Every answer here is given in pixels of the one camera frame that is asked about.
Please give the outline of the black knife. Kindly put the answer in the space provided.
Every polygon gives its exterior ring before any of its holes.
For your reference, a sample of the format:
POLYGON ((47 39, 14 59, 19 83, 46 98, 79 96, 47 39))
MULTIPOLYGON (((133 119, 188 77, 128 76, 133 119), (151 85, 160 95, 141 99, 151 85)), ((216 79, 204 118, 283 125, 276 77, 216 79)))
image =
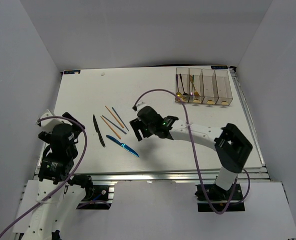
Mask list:
POLYGON ((97 123, 97 120, 96 120, 95 115, 92 116, 92 119, 93 119, 93 124, 94 124, 95 131, 98 134, 99 141, 100 141, 100 143, 101 143, 101 145, 103 147, 106 147, 105 142, 103 140, 103 137, 101 135, 101 132, 100 132, 100 129, 99 129, 99 126, 98 126, 98 123, 97 123))

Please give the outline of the gold fork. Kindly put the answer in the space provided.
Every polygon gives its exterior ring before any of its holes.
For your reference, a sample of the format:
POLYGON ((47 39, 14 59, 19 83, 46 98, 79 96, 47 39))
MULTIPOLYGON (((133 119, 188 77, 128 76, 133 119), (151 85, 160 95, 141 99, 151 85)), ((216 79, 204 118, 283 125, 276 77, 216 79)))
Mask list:
POLYGON ((198 97, 199 96, 199 93, 197 92, 197 90, 196 90, 196 88, 195 88, 195 90, 194 90, 194 93, 195 93, 195 97, 198 97))

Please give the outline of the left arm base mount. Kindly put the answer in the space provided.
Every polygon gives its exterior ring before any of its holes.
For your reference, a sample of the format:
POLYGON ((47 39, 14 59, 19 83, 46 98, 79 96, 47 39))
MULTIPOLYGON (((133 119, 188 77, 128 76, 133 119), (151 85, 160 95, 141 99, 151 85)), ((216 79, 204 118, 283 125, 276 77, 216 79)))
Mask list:
POLYGON ((92 188, 78 204, 78 210, 109 210, 114 196, 114 182, 93 181, 92 188))

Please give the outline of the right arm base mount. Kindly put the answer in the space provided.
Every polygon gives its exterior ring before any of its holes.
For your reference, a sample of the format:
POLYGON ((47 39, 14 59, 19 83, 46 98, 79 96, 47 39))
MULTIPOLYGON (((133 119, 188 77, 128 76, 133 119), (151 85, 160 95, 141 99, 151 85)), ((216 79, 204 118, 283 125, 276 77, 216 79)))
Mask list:
MULTIPOLYGON (((219 192, 214 192, 212 187, 213 187, 212 184, 205 184, 205 189, 207 191, 207 194, 211 203, 213 204, 214 208, 218 212, 221 212, 226 206, 226 203, 228 202, 228 198, 232 192, 232 187, 224 194, 221 194, 219 192)), ((200 184, 196 185, 195 197, 197 199, 197 207, 198 207, 199 213, 213 212, 208 204, 208 201, 204 196, 204 193, 202 191, 200 184)), ((226 212, 244 212, 246 210, 244 203, 243 202, 237 203, 241 201, 243 197, 244 195, 243 195, 240 184, 236 184, 234 194, 232 196, 231 202, 226 212)))

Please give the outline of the blue knife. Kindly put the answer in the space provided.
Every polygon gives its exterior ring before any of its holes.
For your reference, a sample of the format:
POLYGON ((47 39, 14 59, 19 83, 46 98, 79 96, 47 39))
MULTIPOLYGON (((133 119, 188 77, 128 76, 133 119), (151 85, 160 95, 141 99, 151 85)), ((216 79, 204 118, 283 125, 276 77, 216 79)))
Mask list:
POLYGON ((121 143, 119 140, 117 140, 116 138, 114 138, 114 137, 112 137, 110 135, 106 135, 106 138, 109 139, 109 140, 111 140, 112 142, 114 142, 115 144, 117 144, 118 146, 120 146, 121 148, 123 148, 124 150, 128 151, 132 155, 134 155, 137 158, 139 158, 139 154, 134 149, 132 149, 131 147, 129 147, 127 144, 121 143))

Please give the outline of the iridescent gold spoon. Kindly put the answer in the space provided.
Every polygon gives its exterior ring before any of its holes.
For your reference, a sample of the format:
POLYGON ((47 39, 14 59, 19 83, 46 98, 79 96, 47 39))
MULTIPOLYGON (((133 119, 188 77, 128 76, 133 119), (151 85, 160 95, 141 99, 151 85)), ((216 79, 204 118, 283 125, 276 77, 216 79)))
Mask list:
POLYGON ((178 101, 182 101, 182 94, 180 92, 179 85, 178 85, 178 75, 176 75, 176 97, 178 101))

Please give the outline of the iridescent teal fork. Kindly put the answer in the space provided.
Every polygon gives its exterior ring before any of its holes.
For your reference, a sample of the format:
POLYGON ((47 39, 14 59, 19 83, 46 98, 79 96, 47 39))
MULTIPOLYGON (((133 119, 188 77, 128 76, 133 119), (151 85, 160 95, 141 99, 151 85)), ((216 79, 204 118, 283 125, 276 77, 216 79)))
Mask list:
POLYGON ((190 75, 189 76, 189 79, 190 79, 190 83, 191 83, 191 95, 195 95, 195 93, 194 93, 194 90, 195 90, 195 88, 194 88, 194 75, 190 75))

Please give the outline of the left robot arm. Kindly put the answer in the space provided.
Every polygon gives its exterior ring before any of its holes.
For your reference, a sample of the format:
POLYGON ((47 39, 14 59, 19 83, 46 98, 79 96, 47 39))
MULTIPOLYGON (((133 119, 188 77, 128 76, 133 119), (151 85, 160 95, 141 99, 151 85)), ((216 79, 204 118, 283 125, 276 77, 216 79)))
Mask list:
POLYGON ((85 126, 70 113, 55 118, 51 112, 43 114, 38 123, 42 127, 39 139, 47 143, 38 173, 37 207, 32 211, 24 240, 61 240, 82 199, 93 195, 91 178, 75 175, 79 166, 78 136, 85 126))

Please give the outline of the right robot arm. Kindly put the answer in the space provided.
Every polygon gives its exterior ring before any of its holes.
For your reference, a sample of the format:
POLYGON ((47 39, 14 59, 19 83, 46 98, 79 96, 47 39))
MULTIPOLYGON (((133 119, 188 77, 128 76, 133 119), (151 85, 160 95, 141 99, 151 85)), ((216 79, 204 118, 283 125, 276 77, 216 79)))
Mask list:
POLYGON ((176 116, 161 117, 145 103, 138 104, 133 109, 137 112, 137 118, 130 125, 138 141, 152 135, 187 142, 193 137, 194 143, 214 150, 220 160, 221 169, 213 185, 207 189, 207 194, 212 201, 228 199, 233 182, 242 172, 253 149, 236 125, 228 123, 222 128, 188 125, 176 116))

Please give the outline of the black spoon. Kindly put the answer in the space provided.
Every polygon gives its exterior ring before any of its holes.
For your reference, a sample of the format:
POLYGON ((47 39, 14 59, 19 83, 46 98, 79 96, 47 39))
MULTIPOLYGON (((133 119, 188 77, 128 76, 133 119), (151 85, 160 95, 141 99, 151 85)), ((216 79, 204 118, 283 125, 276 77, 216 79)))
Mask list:
POLYGON ((181 81, 181 85, 182 85, 182 89, 183 89, 183 95, 188 96, 188 93, 186 93, 186 92, 185 92, 185 89, 184 89, 184 85, 183 85, 183 80, 182 80, 182 75, 181 75, 181 73, 179 74, 179 77, 180 77, 180 81, 181 81))

